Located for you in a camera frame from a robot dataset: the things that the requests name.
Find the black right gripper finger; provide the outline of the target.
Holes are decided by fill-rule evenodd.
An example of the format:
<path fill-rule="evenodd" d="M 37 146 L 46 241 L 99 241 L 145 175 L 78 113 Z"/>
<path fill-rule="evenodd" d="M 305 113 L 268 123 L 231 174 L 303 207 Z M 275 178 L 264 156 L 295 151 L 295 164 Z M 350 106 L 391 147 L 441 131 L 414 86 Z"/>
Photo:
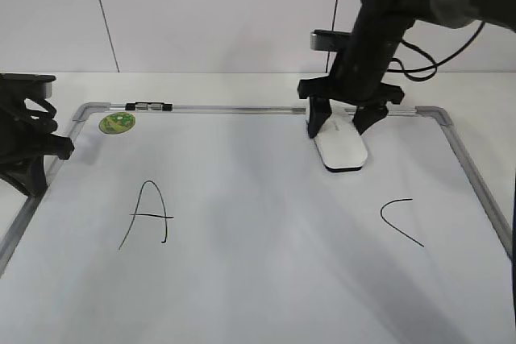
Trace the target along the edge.
<path fill-rule="evenodd" d="M 384 119 L 389 113 L 386 105 L 376 104 L 359 106 L 353 116 L 352 122 L 360 135 L 375 123 Z"/>
<path fill-rule="evenodd" d="M 307 133 L 314 138 L 326 120 L 331 116 L 330 101 L 322 97 L 309 97 Z"/>

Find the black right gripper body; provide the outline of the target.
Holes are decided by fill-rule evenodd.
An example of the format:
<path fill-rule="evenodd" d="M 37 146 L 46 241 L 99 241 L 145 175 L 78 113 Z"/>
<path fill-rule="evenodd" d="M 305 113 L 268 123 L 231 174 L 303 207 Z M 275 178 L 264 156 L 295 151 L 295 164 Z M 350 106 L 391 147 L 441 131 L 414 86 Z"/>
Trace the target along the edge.
<path fill-rule="evenodd" d="M 404 98 L 402 89 L 384 84 L 382 79 L 404 34 L 403 16 L 360 10 L 347 46 L 337 52 L 328 75 L 299 81 L 298 96 L 353 106 L 400 104 Z"/>

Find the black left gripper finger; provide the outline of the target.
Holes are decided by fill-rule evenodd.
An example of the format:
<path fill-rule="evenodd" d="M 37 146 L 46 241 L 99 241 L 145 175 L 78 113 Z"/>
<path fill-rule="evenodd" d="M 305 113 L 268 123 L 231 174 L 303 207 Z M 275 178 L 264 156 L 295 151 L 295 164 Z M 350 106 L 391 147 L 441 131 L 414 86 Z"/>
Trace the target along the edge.
<path fill-rule="evenodd" d="M 44 158 L 34 157 L 1 164 L 1 179 L 25 196 L 39 196 L 47 189 Z"/>

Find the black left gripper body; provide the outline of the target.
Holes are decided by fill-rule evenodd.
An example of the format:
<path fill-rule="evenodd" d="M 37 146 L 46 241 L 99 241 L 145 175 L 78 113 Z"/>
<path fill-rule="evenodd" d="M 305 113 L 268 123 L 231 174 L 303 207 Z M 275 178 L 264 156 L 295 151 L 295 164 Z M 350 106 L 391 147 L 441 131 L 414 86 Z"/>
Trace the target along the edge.
<path fill-rule="evenodd" d="M 48 99 L 24 97 L 1 87 L 1 164 L 44 155 L 68 160 L 68 137 L 55 134 L 56 108 Z"/>

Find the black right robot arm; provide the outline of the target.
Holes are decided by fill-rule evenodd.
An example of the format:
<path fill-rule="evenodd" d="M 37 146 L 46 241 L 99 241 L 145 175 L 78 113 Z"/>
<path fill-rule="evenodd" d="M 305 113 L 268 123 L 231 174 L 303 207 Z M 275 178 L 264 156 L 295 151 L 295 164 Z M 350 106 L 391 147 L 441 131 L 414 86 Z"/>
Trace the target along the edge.
<path fill-rule="evenodd" d="M 515 0 L 360 0 L 351 31 L 314 30 L 311 47 L 333 52 L 334 62 L 324 77 L 301 80 L 298 96 L 309 102 L 307 132 L 315 138 L 331 116 L 331 102 L 356 107 L 352 123 L 359 133 L 386 117 L 387 105 L 398 105 L 405 94 L 383 81 L 396 61 L 403 37 L 417 21 L 450 29 L 478 20 L 513 31 Z"/>

